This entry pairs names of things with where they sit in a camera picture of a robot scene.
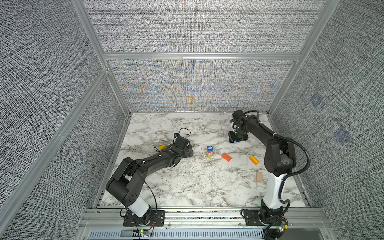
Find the red-orange block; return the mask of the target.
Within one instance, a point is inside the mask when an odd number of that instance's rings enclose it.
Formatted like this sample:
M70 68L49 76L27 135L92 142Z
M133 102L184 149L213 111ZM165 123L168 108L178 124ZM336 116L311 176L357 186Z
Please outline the red-orange block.
M223 153L222 158L225 159L227 162L230 162L232 160L232 157L230 157L228 154Z

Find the orange cylinder block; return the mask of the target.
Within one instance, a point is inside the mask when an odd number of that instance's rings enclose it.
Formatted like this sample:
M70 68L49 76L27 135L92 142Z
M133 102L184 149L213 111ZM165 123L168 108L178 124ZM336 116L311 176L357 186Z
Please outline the orange cylinder block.
M256 159L254 156L251 156L249 157L250 161L254 164L254 165L258 165L260 162L258 159Z

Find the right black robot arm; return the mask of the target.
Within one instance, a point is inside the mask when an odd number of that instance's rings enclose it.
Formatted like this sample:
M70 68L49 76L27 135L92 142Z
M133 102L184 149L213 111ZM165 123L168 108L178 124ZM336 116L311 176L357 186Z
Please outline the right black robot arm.
M259 219L264 225L272 224L283 215L286 206L282 203L282 196L285 176L292 173L296 166L294 144L278 138L275 132L261 122L258 115L249 115L238 110L232 113L232 118L230 143L247 141L248 134L252 134L266 147L264 166L268 171L268 181L261 201Z

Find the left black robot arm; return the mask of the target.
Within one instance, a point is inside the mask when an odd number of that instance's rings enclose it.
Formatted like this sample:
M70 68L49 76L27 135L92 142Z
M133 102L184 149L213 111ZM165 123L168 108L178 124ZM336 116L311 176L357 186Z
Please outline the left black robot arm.
M127 157L122 160L106 184L106 191L117 199L127 210L134 221L146 225L157 212L141 196L146 177L165 168L175 167L181 159L194 155L191 142L178 136L174 142L153 156L133 160Z

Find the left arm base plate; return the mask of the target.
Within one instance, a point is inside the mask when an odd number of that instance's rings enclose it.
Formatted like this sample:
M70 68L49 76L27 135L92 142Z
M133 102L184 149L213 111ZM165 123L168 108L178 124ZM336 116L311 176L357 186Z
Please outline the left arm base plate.
M124 216L124 227L163 227L165 223L165 211L157 210L155 215L148 220L142 220L133 212L127 211Z

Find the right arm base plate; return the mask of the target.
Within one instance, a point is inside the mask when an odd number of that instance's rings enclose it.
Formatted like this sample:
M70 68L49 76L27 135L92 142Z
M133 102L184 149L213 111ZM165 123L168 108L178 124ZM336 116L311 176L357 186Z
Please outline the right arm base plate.
M274 226L279 226L282 222L284 222L285 224L288 223L288 220L285 217L281 217L280 215L267 217L266 221L263 222L260 216L259 209L255 209L255 210L241 209L240 214L246 221L247 226L266 226L267 227L271 223L273 223Z

